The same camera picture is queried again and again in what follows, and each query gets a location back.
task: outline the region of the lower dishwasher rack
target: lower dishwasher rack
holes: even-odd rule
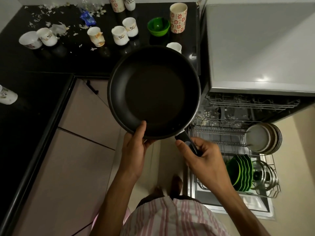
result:
[[[247,148],[244,140],[246,130],[257,121],[226,121],[222,119],[196,119],[186,131],[192,137],[200,137],[207,141],[217,143],[220,147],[223,159],[225,162],[229,161],[234,155],[247,154],[252,161],[261,160],[271,167],[275,172],[276,166],[274,164],[273,155],[264,155],[253,152]],[[200,190],[209,191],[196,177],[192,175],[191,181],[198,184]],[[265,189],[251,189],[247,192],[238,192],[240,195],[251,195],[266,198],[276,198],[281,192],[279,181],[270,190]]]

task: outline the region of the left hand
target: left hand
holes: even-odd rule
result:
[[[146,121],[142,121],[133,136],[127,132],[124,137],[119,171],[127,174],[135,183],[141,176],[146,150],[156,141],[143,139],[146,128]]]

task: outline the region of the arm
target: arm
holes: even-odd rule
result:
[[[201,138],[191,139],[203,151],[202,157],[196,156],[181,140],[177,140],[175,144],[195,176],[222,204],[240,235],[269,236],[264,226],[234,190],[218,145]]]
[[[143,121],[134,136],[126,133],[117,174],[108,189],[90,236],[119,236],[132,189],[139,179],[147,148],[154,142],[142,139],[146,130]]]

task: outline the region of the cabinet handle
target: cabinet handle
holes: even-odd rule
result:
[[[91,86],[91,81],[90,81],[90,80],[86,81],[86,86],[89,87],[89,89],[92,90],[93,93],[95,93],[96,95],[98,95],[98,90],[95,90],[95,89]]]

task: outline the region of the pan handle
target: pan handle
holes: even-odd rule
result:
[[[185,130],[180,132],[175,136],[176,140],[182,140],[189,148],[192,150],[192,152],[197,156],[202,156],[203,152],[199,151],[195,145],[195,143],[191,140],[190,136],[187,134]]]

